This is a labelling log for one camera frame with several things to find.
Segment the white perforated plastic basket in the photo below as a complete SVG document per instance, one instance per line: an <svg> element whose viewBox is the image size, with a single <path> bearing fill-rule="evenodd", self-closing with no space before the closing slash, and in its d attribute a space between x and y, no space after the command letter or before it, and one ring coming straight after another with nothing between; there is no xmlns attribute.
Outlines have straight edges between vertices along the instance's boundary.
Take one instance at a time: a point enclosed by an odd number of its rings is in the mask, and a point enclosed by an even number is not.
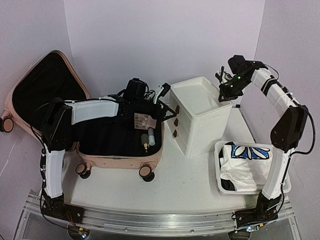
<svg viewBox="0 0 320 240"><path fill-rule="evenodd" d="M222 146L228 142L233 142L237 145L253 145L253 146L269 146L272 150L272 161L270 165L270 170L265 185L260 191L252 192L237 192L224 190L221 185L221 179L219 176L220 166L219 166L219 152ZM234 195L256 195L262 192L262 195L267 199L275 199L281 195L281 192L288 193L291 190L291 182L289 177L284 177L285 170L287 167L288 159L292 150L284 152L281 149L276 148L270 144L261 143L249 143L249 142L238 142L238 141L218 141L214 146L214 161L215 161L215 173L218 183L219 190L224 194L234 194Z"/></svg>

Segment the white garment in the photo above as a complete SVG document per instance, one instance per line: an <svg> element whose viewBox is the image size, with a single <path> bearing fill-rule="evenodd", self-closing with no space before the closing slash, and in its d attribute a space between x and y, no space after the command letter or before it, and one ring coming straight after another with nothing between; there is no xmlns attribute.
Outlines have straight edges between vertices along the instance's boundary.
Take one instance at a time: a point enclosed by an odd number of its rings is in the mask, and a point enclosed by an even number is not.
<svg viewBox="0 0 320 240"><path fill-rule="evenodd" d="M247 193L262 190L272 163L272 148L266 145L227 142L221 149L223 162L219 177L233 183L235 191L232 192Z"/></svg>

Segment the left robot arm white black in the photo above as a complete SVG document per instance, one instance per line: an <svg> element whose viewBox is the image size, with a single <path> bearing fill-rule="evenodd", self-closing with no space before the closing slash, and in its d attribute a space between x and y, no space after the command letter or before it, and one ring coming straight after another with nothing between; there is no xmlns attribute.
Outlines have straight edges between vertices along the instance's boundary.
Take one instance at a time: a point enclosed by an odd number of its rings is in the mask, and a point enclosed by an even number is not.
<svg viewBox="0 0 320 240"><path fill-rule="evenodd" d="M66 204L62 186L64 155L75 147L83 179L92 167L137 169L145 182L155 177L164 141L164 121L176 112L161 100L127 101L118 95L83 100L55 98L41 126L41 213L80 223L84 209Z"/></svg>

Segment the white three-drawer storage cabinet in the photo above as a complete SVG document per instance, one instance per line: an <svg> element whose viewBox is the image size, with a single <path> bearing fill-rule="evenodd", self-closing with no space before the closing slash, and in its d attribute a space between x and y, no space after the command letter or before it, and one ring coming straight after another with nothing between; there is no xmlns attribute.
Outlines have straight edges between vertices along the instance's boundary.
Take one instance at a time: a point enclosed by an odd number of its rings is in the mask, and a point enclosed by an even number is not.
<svg viewBox="0 0 320 240"><path fill-rule="evenodd" d="M171 86L169 104L177 115L167 124L186 157L211 152L222 139L233 104L218 97L219 89L203 76Z"/></svg>

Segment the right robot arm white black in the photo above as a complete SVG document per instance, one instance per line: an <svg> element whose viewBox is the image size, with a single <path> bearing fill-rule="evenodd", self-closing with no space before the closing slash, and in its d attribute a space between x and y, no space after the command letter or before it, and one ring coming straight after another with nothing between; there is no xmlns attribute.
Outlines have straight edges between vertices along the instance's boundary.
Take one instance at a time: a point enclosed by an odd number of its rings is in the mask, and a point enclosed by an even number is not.
<svg viewBox="0 0 320 240"><path fill-rule="evenodd" d="M266 184L258 195L256 206L234 213L237 227L273 221L278 218L285 201L285 179L291 157L297 154L296 148L302 138L309 111L306 106L298 103L268 68L252 66L232 78L226 78L221 69L215 76L220 83L220 102L236 99L252 83L267 97L280 116L270 132L273 157Z"/></svg>

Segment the pink hard-shell suitcase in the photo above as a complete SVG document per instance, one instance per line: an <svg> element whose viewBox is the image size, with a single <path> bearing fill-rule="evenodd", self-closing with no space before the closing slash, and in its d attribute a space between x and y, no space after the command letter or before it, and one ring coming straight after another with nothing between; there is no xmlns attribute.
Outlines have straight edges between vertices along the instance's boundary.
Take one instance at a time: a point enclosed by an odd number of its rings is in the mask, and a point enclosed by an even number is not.
<svg viewBox="0 0 320 240"><path fill-rule="evenodd" d="M44 148L76 151L83 179L93 167L137 169L149 182L163 153L167 106L147 98L139 79L117 94L90 98L68 58L54 50L40 59L7 95L0 129L19 125Z"/></svg>

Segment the dark denim jeans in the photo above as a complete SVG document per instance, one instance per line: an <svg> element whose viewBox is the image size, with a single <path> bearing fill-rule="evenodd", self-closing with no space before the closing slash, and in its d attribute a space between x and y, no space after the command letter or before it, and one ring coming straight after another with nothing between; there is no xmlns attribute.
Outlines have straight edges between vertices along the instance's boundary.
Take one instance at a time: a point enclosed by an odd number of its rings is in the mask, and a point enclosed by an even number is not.
<svg viewBox="0 0 320 240"><path fill-rule="evenodd" d="M219 169L221 170L222 162L224 161L223 149L221 149L219 151L218 157L219 157ZM223 179L222 177L220 177L220 182L221 182L221 186L224 190L227 190L227 191L235 191L236 190L234 184L230 180Z"/></svg>

